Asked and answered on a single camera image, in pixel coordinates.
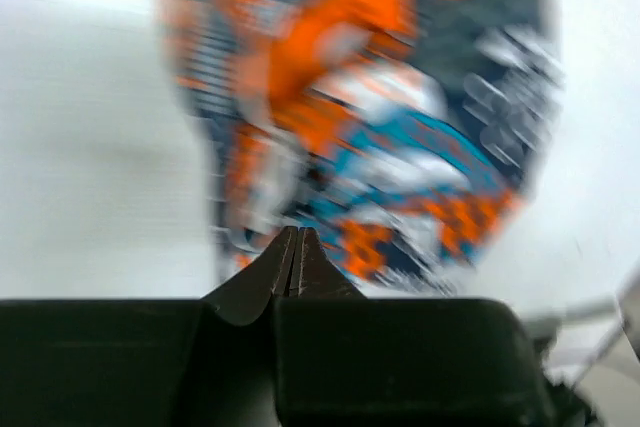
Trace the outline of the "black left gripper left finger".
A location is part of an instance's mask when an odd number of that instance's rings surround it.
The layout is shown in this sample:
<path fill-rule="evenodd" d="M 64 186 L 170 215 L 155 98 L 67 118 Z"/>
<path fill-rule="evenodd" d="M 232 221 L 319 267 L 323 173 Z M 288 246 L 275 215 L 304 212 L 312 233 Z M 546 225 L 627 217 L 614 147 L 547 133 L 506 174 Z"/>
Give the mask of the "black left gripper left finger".
<path fill-rule="evenodd" d="M 2 424 L 277 425 L 272 301 L 297 237 L 201 298 L 3 301 Z"/>

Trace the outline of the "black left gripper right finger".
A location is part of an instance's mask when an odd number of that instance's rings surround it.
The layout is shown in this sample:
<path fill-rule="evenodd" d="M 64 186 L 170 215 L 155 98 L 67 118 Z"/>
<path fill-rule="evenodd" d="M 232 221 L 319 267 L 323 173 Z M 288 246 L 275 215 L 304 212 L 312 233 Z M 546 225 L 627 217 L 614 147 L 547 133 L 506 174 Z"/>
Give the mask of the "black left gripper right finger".
<path fill-rule="evenodd" d="M 551 426 L 533 343 L 484 298 L 363 296 L 300 231 L 273 303 L 275 405 L 285 426 Z"/>

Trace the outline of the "colourful patterned shorts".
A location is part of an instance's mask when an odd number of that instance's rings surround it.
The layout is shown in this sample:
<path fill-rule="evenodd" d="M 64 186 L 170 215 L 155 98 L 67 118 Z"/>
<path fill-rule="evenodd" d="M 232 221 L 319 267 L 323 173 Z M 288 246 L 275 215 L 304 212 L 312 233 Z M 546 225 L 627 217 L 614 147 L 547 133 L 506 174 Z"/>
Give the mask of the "colourful patterned shorts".
<path fill-rule="evenodd" d="M 364 291 L 464 292 L 549 142 L 556 0 L 157 3 L 221 280 L 293 226 Z"/>

